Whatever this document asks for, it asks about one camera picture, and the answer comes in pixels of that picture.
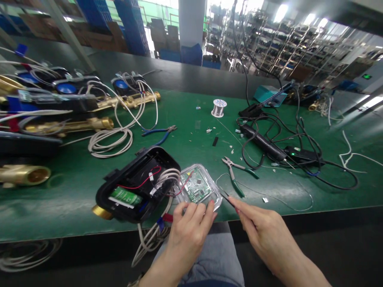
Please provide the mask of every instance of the green workbench mat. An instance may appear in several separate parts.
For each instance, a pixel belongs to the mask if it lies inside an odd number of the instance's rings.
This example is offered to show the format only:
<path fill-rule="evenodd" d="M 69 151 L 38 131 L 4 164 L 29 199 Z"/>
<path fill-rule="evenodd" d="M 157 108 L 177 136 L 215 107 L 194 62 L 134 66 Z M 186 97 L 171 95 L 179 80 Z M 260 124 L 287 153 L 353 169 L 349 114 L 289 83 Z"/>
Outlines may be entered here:
<path fill-rule="evenodd" d="M 166 90 L 159 90 L 159 92 L 161 101 L 158 102 L 157 128 L 167 128 L 172 125 L 178 127 L 161 146 L 182 168 L 199 163 L 206 167 L 213 179 L 217 179 L 229 171 L 227 165 L 221 161 L 224 156 L 237 164 L 245 165 L 241 160 L 241 147 L 246 138 L 241 138 L 235 133 L 235 129 L 238 128 L 235 119 L 238 117 L 238 111 L 247 106 L 245 99 L 220 97 L 227 102 L 227 107 L 224 109 L 224 116 L 216 119 L 211 115 L 213 100 L 217 98 L 216 96 Z M 288 127 L 295 129 L 296 106 L 282 105 L 278 111 Z M 101 115 L 114 118 L 112 109 L 103 111 L 99 116 Z M 132 121 L 131 115 L 122 108 L 118 109 L 118 116 L 123 125 Z M 378 152 L 382 143 L 380 128 L 376 126 L 376 123 L 381 122 L 379 116 L 372 113 L 358 120 L 333 122 L 331 128 L 328 126 L 327 118 L 321 117 L 319 113 L 301 108 L 300 116 L 305 119 L 307 132 L 321 145 L 326 160 L 340 163 L 338 154 L 348 151 L 342 129 L 345 130 L 354 152 L 363 153 L 378 161 L 383 160 L 382 154 Z M 155 118 L 155 105 L 147 104 L 140 123 L 145 128 L 151 128 Z M 270 125 L 268 121 L 260 122 L 260 133 L 264 134 Z M 209 134 L 206 133 L 208 128 L 212 129 Z M 139 149 L 151 146 L 164 136 L 163 133 L 154 133 L 141 137 L 142 130 L 137 124 L 132 128 L 132 132 L 133 144 L 120 156 L 108 159 L 95 158 L 88 152 L 89 140 L 84 140 L 62 147 L 57 157 L 43 162 L 52 170 L 52 177 L 44 184 L 36 187 L 1 189 L 0 242 L 135 230 L 137 228 L 135 224 L 119 222 L 115 219 L 103 220 L 91 211 L 95 205 L 96 192 L 104 182 L 103 177 L 111 170 L 121 169 L 129 164 Z M 65 141 L 69 142 L 91 134 L 92 132 L 71 134 Z M 283 131 L 279 138 L 288 136 L 289 133 Z M 217 145 L 213 147 L 215 137 L 219 139 Z M 298 146 L 298 139 L 288 140 L 280 143 L 279 146 L 285 147 L 287 144 Z M 304 142 L 304 144 L 309 149 L 308 143 Z M 260 159 L 261 151 L 254 144 L 249 143 L 246 149 L 255 161 Z M 368 173 L 357 174 L 360 186 L 351 191 L 329 187 L 301 170 L 270 167 L 269 159 L 265 160 L 264 166 L 269 168 L 262 167 L 257 170 L 260 176 L 258 180 L 244 171 L 233 168 L 239 182 L 266 194 L 261 195 L 241 186 L 246 196 L 243 200 L 249 204 L 276 210 L 282 215 L 383 204 L 383 194 L 380 192 L 383 186 L 382 167 L 358 156 L 352 159 L 348 165 L 349 168 L 368 171 Z M 340 168 L 326 165 L 322 168 L 321 176 L 337 185 L 353 184 L 352 177 Z M 217 185 L 230 195 L 237 197 L 228 175 L 222 176 Z M 310 206 L 311 200 L 308 193 L 313 198 L 313 207 L 304 212 L 295 211 L 294 209 L 302 210 Z M 268 199 L 268 203 L 263 202 L 263 197 Z M 274 197 L 284 201 L 290 207 Z M 151 219 L 143 224 L 144 228 L 156 222 L 166 205 L 165 201 Z M 234 209 L 223 201 L 218 209 L 217 220 L 237 219 L 238 215 Z"/>

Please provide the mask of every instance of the transparent plastic cover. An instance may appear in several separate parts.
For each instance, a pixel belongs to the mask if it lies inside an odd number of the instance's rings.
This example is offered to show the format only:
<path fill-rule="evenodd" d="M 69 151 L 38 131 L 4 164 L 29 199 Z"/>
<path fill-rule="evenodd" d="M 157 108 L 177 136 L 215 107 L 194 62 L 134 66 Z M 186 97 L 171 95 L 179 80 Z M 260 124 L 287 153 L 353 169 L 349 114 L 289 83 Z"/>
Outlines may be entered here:
<path fill-rule="evenodd" d="M 222 203 L 222 195 L 218 186 L 214 183 L 206 168 L 203 165 L 195 164 L 181 171 L 181 180 L 174 186 L 176 199 L 180 202 L 203 203 L 214 201 L 214 210 L 217 210 Z"/>

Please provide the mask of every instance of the blue-handled pliers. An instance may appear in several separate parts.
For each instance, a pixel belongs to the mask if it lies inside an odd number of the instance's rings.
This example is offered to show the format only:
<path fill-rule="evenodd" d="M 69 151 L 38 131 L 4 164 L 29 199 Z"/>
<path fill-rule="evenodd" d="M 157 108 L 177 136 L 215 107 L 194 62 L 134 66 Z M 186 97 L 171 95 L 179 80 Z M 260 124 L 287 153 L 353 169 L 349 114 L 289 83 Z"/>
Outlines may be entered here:
<path fill-rule="evenodd" d="M 154 132 L 166 132 L 166 134 L 164 135 L 164 137 L 162 138 L 162 140 L 160 140 L 158 143 L 156 143 L 155 145 L 161 145 L 169 136 L 169 134 L 176 130 L 177 127 L 174 125 L 174 126 L 170 126 L 168 127 L 167 129 L 160 129 L 160 130 L 150 130 L 150 131 L 146 131 L 142 134 L 142 136 L 147 136 L 148 134 L 152 134 Z"/>

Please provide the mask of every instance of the person's left hand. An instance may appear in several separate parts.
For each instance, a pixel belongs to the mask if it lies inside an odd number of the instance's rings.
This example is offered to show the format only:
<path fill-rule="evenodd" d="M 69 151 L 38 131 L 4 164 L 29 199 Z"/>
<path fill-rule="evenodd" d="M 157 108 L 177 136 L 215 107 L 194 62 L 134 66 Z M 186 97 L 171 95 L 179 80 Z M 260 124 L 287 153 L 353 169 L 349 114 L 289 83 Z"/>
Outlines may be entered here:
<path fill-rule="evenodd" d="M 166 249 L 141 279 L 140 286 L 149 286 L 151 278 L 157 278 L 153 281 L 156 286 L 177 286 L 201 253 L 216 216 L 213 201 L 209 202 L 207 208 L 204 204 L 180 203 L 174 209 Z"/>

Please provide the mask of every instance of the exit sign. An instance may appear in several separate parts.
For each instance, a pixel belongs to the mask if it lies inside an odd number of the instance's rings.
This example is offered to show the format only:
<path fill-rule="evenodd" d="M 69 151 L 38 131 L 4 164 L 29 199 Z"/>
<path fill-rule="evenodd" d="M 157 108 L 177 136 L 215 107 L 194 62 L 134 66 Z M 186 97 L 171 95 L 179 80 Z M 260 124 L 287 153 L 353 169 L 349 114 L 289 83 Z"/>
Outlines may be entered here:
<path fill-rule="evenodd" d="M 364 74 L 364 75 L 362 76 L 362 78 L 363 78 L 363 79 L 366 79 L 366 80 L 369 80 L 369 79 L 372 78 L 372 76 L 369 75 L 369 74 Z"/>

